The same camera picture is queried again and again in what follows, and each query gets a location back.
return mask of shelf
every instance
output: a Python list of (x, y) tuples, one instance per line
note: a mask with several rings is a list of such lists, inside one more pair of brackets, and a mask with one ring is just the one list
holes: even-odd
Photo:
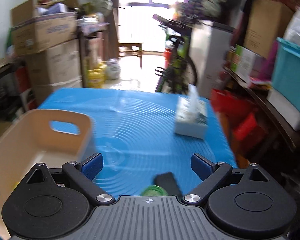
[(275, 127), (278, 129), (283, 139), (286, 141), (288, 147), (292, 152), (297, 148), (300, 148), (300, 132), (296, 132), (284, 119), (284, 117), (271, 105), (271, 103), (266, 99), (266, 96), (258, 93), (250, 88), (246, 87), (246, 83), (237, 76), (229, 68), (225, 67), (225, 70), (232, 76), (237, 83), (243, 87), (248, 94), (254, 99), (255, 103), (264, 111), (264, 113), (273, 122)]

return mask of tissue box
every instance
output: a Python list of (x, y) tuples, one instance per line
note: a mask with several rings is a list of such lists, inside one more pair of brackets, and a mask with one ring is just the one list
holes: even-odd
[(187, 135), (195, 138), (204, 139), (207, 125), (206, 103), (198, 100), (198, 116), (194, 122), (186, 121), (186, 114), (189, 109), (189, 99), (179, 97), (175, 113), (174, 132), (181, 135)]

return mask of white box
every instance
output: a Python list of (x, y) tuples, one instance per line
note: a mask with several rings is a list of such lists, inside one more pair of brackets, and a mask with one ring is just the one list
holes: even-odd
[(300, 112), (285, 98), (285, 96), (275, 89), (272, 89), (269, 92), (267, 100), (295, 131), (300, 131)]
[(204, 139), (207, 125), (207, 110), (205, 102), (198, 100), (198, 116), (194, 122), (186, 121), (186, 114), (189, 109), (189, 98), (179, 97), (175, 112), (174, 132), (199, 139)]
[(211, 90), (219, 87), (217, 79), (224, 71), (232, 32), (232, 27), (212, 21), (201, 21), (193, 26), (189, 55), (197, 69), (200, 97), (210, 98)]

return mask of cardboard box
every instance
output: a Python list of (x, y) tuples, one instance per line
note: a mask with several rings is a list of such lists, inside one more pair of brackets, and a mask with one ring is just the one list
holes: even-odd
[(233, 70), (244, 82), (248, 83), (250, 77), (258, 77), (266, 59), (260, 55), (237, 45), (232, 59)]
[(254, 0), (244, 47), (267, 58), (273, 41), (283, 37), (293, 14), (281, 2)]
[(48, 96), (59, 88), (81, 88), (81, 76), (64, 82), (62, 84), (34, 85), (33, 90), (36, 96), (37, 104), (42, 104)]
[(33, 85), (67, 82), (80, 76), (78, 40), (25, 56)]
[(38, 53), (73, 39), (75, 13), (39, 16), (36, 8), (36, 0), (28, 0), (11, 10), (11, 35), (18, 56)]
[(61, 87), (82, 87), (78, 40), (25, 56), (38, 104)]

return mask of blue silicone mat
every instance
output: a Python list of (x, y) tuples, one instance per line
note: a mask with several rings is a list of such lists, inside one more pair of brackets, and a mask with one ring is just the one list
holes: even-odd
[[(95, 144), (104, 157), (103, 169), (93, 181), (115, 198), (139, 195), (153, 184), (156, 174), (168, 171), (185, 194), (201, 182), (191, 169), (193, 153), (212, 162), (237, 165), (210, 103), (204, 141), (174, 134), (177, 99), (178, 95), (162, 93), (63, 88), (40, 108), (75, 111), (92, 118)], [(55, 123), (54, 128), (76, 132), (74, 125)]]

